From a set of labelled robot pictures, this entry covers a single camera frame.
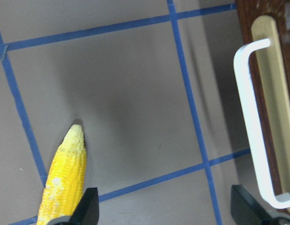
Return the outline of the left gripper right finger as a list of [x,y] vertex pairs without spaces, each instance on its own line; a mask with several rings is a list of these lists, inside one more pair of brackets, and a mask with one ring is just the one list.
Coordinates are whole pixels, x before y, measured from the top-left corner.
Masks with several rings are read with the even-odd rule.
[[237,225],[269,225],[272,219],[242,185],[231,186],[230,211]]

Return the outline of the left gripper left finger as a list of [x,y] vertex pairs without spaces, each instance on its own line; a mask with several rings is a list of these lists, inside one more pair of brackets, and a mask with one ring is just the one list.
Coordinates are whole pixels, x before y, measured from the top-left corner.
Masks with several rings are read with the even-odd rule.
[[72,225],[97,225],[99,221],[99,199],[96,187],[87,188],[73,212]]

